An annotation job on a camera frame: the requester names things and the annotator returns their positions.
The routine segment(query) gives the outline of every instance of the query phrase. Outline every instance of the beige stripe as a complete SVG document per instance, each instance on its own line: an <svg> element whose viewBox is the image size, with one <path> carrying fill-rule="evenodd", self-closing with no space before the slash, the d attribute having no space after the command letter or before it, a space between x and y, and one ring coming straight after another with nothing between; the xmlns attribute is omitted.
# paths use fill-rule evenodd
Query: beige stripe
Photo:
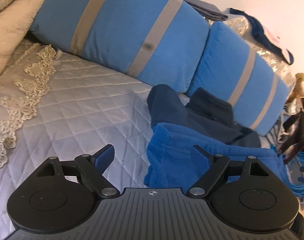
<svg viewBox="0 0 304 240"><path fill-rule="evenodd" d="M126 74L137 77L149 62L164 33L182 5L183 0L168 0L156 19Z"/></svg>
<svg viewBox="0 0 304 240"><path fill-rule="evenodd" d="M255 128L257 128L257 126L260 124L260 122L262 121L263 117L265 116L265 114L267 113L271 103L272 103L272 100L274 98L274 95L275 95L275 92L276 92L276 86L277 86L277 75L274 74L273 76L273 82L272 82L272 86L271 86L271 90L270 90L270 94L267 98L267 101L265 102L262 110L261 110L261 113L258 115L258 117L256 118L256 120L254 121L254 123L250 126L250 128L252 130L254 130Z"/></svg>
<svg viewBox="0 0 304 240"><path fill-rule="evenodd" d="M255 55L256 52L249 48L249 55L248 55L248 59L245 63L245 67L243 69L243 72L241 74L241 77L238 81L238 83L236 84L236 87L234 89L234 91L232 92L228 103L231 104L231 106L235 106L236 102L239 100L239 97L241 96L246 84L248 83L253 67L254 67L254 62L255 62Z"/></svg>
<svg viewBox="0 0 304 240"><path fill-rule="evenodd" d="M89 0L74 31L70 52L80 56L93 22L105 0Z"/></svg>

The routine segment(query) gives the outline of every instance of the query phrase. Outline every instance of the navy blue garment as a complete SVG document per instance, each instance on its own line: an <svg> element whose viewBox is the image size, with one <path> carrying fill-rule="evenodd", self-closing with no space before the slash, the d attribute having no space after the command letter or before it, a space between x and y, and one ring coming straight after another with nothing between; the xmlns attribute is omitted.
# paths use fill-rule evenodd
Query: navy blue garment
<svg viewBox="0 0 304 240"><path fill-rule="evenodd" d="M209 169L209 163L193 146L199 145L211 155L224 154L231 160L244 161L256 156L284 183L288 183L282 156L272 149L229 146L192 129L169 123L153 127L147 147L151 166L144 184L151 188L180 187L185 193ZM238 179L229 177L229 181Z"/></svg>
<svg viewBox="0 0 304 240"><path fill-rule="evenodd" d="M289 65L293 64L294 57L293 57L292 53L287 50L289 53L289 56L290 56L290 62L288 62L286 60L286 58L283 56L281 49L278 48L277 46L275 46L274 44L272 44L268 40L268 38L264 35L263 27L256 18L246 14L244 11L239 11L239 10L233 9L233 8L230 8L230 13L237 14L237 15L243 15L244 17L246 17L248 19L249 23L251 24L251 27L252 27L251 34L252 34L253 38L256 41L258 41L259 43L261 43L262 45L264 45L269 51L273 52L274 54L279 55Z"/></svg>
<svg viewBox="0 0 304 240"><path fill-rule="evenodd" d="M157 85L148 96L151 127L158 123L172 123L217 139L228 145L261 147L259 135L233 122L229 103L198 88L190 102L183 106L177 93L168 85Z"/></svg>

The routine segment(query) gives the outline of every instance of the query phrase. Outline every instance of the striped fabric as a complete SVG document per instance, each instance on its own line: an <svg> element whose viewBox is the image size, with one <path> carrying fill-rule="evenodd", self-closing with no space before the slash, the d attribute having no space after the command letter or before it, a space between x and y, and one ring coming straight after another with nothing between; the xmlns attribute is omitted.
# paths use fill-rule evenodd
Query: striped fabric
<svg viewBox="0 0 304 240"><path fill-rule="evenodd" d="M287 86L271 67L220 22L211 27L187 95L198 87L229 102L235 121L262 136L278 119L288 95Z"/></svg>
<svg viewBox="0 0 304 240"><path fill-rule="evenodd" d="M63 51L186 92L209 25L183 0L45 0L31 31Z"/></svg>

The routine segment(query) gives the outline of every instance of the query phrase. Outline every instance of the beige lace fabric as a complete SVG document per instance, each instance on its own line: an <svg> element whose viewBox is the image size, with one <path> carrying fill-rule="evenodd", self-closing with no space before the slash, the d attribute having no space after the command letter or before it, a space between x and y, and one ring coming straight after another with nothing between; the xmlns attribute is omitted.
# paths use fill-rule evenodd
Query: beige lace fabric
<svg viewBox="0 0 304 240"><path fill-rule="evenodd" d="M278 55L272 53L257 42L251 35L251 25L244 16L228 14L229 18L224 22L236 33L238 33L245 42L256 51L272 68L272 70L284 81L287 87L295 83L295 77L292 74L291 67Z"/></svg>
<svg viewBox="0 0 304 240"><path fill-rule="evenodd" d="M36 104L50 90L55 55L50 45L23 40L0 75L0 168L8 161L6 149L16 146L15 131L36 116Z"/></svg>

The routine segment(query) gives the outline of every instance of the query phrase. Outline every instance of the silver screw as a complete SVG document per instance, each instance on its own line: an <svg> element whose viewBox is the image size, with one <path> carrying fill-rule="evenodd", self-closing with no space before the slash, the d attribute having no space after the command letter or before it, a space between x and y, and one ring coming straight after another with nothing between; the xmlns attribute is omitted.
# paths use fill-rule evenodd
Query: silver screw
<svg viewBox="0 0 304 240"><path fill-rule="evenodd" d="M101 191L101 193L105 196L113 196L117 193L117 190L112 187L106 187Z"/></svg>
<svg viewBox="0 0 304 240"><path fill-rule="evenodd" d="M193 187L192 189L190 189L190 193L194 196L201 196L205 193L205 190L201 187Z"/></svg>

